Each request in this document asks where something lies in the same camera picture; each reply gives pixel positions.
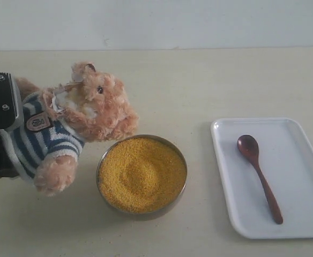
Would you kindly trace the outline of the teddy bear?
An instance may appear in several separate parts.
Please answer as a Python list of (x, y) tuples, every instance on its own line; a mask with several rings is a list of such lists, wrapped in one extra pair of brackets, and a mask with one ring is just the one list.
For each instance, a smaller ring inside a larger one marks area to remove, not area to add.
[(70, 82), (55, 87), (16, 78), (24, 120), (10, 132), (0, 131), (17, 176), (47, 196), (73, 183), (85, 143), (121, 140), (138, 126), (119, 78), (91, 62), (76, 62), (71, 69)]

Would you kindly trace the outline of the dark wooden spoon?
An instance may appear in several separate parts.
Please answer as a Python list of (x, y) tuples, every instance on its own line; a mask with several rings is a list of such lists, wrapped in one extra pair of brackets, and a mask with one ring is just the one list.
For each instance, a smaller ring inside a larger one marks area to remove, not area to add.
[(237, 140), (237, 148), (242, 156), (254, 167), (259, 177), (260, 183), (263, 187), (263, 191), (266, 197), (267, 204), (269, 206), (270, 213), (274, 222), (278, 225), (283, 224), (283, 216), (277, 200), (262, 173), (259, 165), (259, 145), (256, 139), (248, 134), (241, 135)]

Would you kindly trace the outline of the white plastic tray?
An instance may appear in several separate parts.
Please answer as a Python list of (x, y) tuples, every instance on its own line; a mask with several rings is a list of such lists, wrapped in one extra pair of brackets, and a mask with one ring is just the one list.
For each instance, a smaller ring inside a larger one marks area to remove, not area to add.
[[(249, 239), (313, 238), (313, 147), (298, 122), (285, 118), (222, 118), (211, 124), (228, 216)], [(279, 204), (270, 213), (259, 177), (237, 148), (248, 134), (258, 142), (261, 170)]]

